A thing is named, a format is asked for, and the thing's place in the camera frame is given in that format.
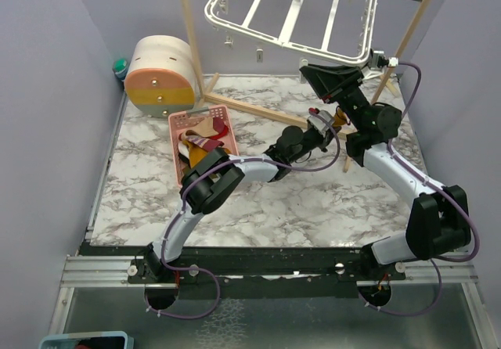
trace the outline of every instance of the cloth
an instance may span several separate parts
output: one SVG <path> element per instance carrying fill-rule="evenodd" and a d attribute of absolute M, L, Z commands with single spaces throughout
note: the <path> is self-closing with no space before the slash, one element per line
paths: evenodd
<path fill-rule="evenodd" d="M 182 140 L 183 141 L 186 140 L 187 142 L 190 142 L 196 146 L 199 146 L 201 149 L 204 149 L 207 152 L 210 152 L 214 148 L 218 148 L 218 147 L 222 146 L 223 144 L 225 144 L 225 143 L 221 142 L 220 140 L 203 138 L 203 137 L 198 136 L 198 135 L 187 135 Z"/>
<path fill-rule="evenodd" d="M 216 140 L 216 139 L 222 138 L 223 136 L 228 134 L 228 131 L 229 131 L 228 126 L 225 125 L 225 128 L 219 134 L 211 136 L 211 139 Z"/>
<path fill-rule="evenodd" d="M 204 138 L 210 138 L 220 134 L 225 130 L 225 122 L 221 118 L 217 117 L 206 117 L 200 123 L 186 129 L 185 132 L 181 134 L 181 137 L 187 135 L 199 135 Z"/>
<path fill-rule="evenodd" d="M 183 140 L 182 143 L 187 146 L 189 150 L 189 167 L 195 167 L 195 165 L 197 165 L 210 152 L 186 140 Z M 223 149 L 226 153 L 231 155 L 231 151 L 229 149 Z"/>

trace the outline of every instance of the lavender wall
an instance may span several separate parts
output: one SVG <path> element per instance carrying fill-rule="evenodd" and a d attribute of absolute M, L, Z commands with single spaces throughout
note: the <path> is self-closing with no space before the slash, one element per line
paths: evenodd
<path fill-rule="evenodd" d="M 80 0 L 0 0 L 0 343 L 38 347 L 120 102 Z"/>
<path fill-rule="evenodd" d="M 114 58 L 131 57 L 137 41 L 151 34 L 170 34 L 186 39 L 179 0 L 82 0 L 103 36 L 106 46 Z M 234 50 L 223 45 L 225 33 L 216 32 L 205 20 L 203 8 L 208 0 L 191 0 L 193 16 L 200 45 L 200 54 L 205 73 L 233 74 L 296 74 L 299 55 L 283 51 L 278 47 L 265 46 L 263 63 L 256 63 L 255 41 L 235 37 Z M 278 36 L 281 25 L 276 19 L 285 19 L 291 0 L 263 0 L 264 12 L 256 13 L 255 26 L 261 31 Z M 305 0 L 299 15 L 293 41 L 311 39 L 320 46 L 326 18 L 332 0 Z M 415 36 L 409 43 L 406 57 L 416 50 L 420 40 L 444 0 L 433 0 L 429 11 L 422 19 Z M 252 0 L 230 0 L 229 16 L 243 21 Z M 336 51 L 356 50 L 362 28 L 360 16 L 364 0 L 341 0 L 334 27 Z M 406 0 L 379 0 L 374 27 L 373 44 L 388 53 L 398 47 L 403 34 L 417 8 L 417 2 Z"/>
<path fill-rule="evenodd" d="M 410 115 L 430 174 L 468 193 L 481 234 L 475 267 L 497 336 L 501 337 L 501 98 L 499 0 L 446 0 L 413 62 L 423 82 Z M 406 71 L 402 90 L 415 81 Z"/>

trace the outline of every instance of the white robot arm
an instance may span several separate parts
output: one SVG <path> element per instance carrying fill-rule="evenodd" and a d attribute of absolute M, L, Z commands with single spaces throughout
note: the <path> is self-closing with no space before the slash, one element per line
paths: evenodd
<path fill-rule="evenodd" d="M 362 248 L 362 271 L 370 275 L 396 261 L 426 260 L 466 246 L 471 241 L 470 227 L 442 195 L 450 196 L 467 212 L 465 192 L 428 178 L 388 145 L 398 134 L 402 112 L 386 104 L 368 103 L 359 90 L 363 70 L 308 65 L 301 72 L 319 98 L 338 103 L 357 128 L 347 135 L 348 155 L 381 177 L 411 207 L 404 232 Z M 153 243 L 154 253 L 167 263 L 178 258 L 196 224 L 217 210 L 240 183 L 279 181 L 300 157 L 314 148 L 325 151 L 341 129 L 333 124 L 330 114 L 316 110 L 308 119 L 307 131 L 287 127 L 276 144 L 259 157 L 228 156 L 220 149 L 209 153 L 183 178 L 182 200 L 162 236 Z M 218 179 L 213 180 L 215 172 Z"/>

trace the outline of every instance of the white marble surface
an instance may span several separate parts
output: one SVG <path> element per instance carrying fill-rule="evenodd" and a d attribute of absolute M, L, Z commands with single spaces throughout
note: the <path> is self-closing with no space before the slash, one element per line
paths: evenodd
<path fill-rule="evenodd" d="M 378 80 L 363 91 L 371 97 Z M 215 91 L 271 109 L 307 116 L 323 105 L 309 85 L 287 77 L 220 77 Z M 381 101 L 402 108 L 402 98 L 385 89 Z M 231 110 L 241 155 L 265 151 L 285 124 Z M 408 122 L 395 146 L 422 167 Z M 317 167 L 333 156 L 316 151 L 303 167 Z M 216 212 L 205 217 L 188 246 L 361 246 L 405 228 L 409 208 L 376 175 L 353 163 L 343 173 L 344 151 L 330 169 L 291 172 L 276 183 L 241 185 Z M 147 118 L 128 104 L 92 245 L 143 246 L 155 240 L 178 203 L 166 120 Z"/>

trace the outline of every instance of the wooden drying rack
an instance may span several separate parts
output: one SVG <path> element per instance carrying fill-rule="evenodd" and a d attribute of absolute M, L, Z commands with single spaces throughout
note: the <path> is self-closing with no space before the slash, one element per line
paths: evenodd
<path fill-rule="evenodd" d="M 395 52 L 394 56 L 397 58 L 400 58 L 402 56 L 403 51 L 405 50 L 405 47 L 407 44 L 409 44 L 409 41 L 411 37 L 414 34 L 414 31 L 417 28 L 417 25 L 419 24 L 421 17 L 423 16 L 424 12 L 426 11 L 427 7 L 430 5 L 431 0 L 422 0 L 420 3 L 420 6 L 417 8 L 416 13 L 414 14 L 414 17 L 409 23 L 409 26 L 407 27 L 407 31 L 405 32 L 402 40 L 400 41 L 400 45 L 398 46 L 397 51 Z M 307 128 L 307 122 L 306 119 L 298 116 L 294 116 L 291 114 L 287 114 L 284 112 L 280 112 L 278 110 L 270 110 L 266 109 L 262 106 L 258 105 L 253 105 L 249 103 L 243 103 L 239 100 L 235 99 L 230 99 L 228 97 L 225 97 L 223 95 L 218 95 L 216 93 L 212 92 L 212 88 L 215 86 L 216 81 L 219 78 L 219 74 L 216 73 L 212 77 L 211 81 L 207 85 L 207 87 L 204 86 L 204 75 L 202 73 L 202 65 L 200 63 L 200 54 L 198 53 L 198 44 L 196 43 L 196 34 L 195 34 L 195 23 L 193 22 L 193 12 L 191 9 L 191 4 L 189 0 L 181 0 L 181 5 L 182 5 L 182 13 L 186 25 L 186 33 L 188 34 L 188 43 L 189 46 L 191 47 L 191 53 L 192 53 L 192 58 L 193 58 L 193 68 L 195 70 L 195 75 L 196 75 L 196 83 L 199 88 L 200 92 L 200 100 L 196 103 L 196 106 L 202 106 L 204 104 L 204 101 L 207 101 L 209 103 L 214 103 L 214 104 L 224 104 L 228 108 L 234 109 L 234 110 L 239 110 L 241 112 L 245 113 L 251 113 L 255 114 L 260 117 L 268 118 L 269 120 L 274 120 L 274 121 L 279 121 L 283 122 L 284 124 L 292 124 L 299 126 L 300 128 Z M 389 78 L 393 72 L 393 69 L 387 69 L 385 74 L 381 78 L 381 82 L 376 90 L 376 93 L 374 93 L 374 96 L 371 100 L 371 104 L 374 104 L 380 97 L 381 92 L 384 89 L 384 86 L 389 83 Z M 392 88 L 390 85 L 388 86 L 390 90 L 393 92 L 395 88 Z M 341 130 L 338 135 L 339 138 L 342 140 L 346 140 L 346 134 L 349 134 L 351 131 L 350 130 Z M 351 158 L 347 157 L 343 171 L 346 172 L 348 171 L 351 163 Z"/>

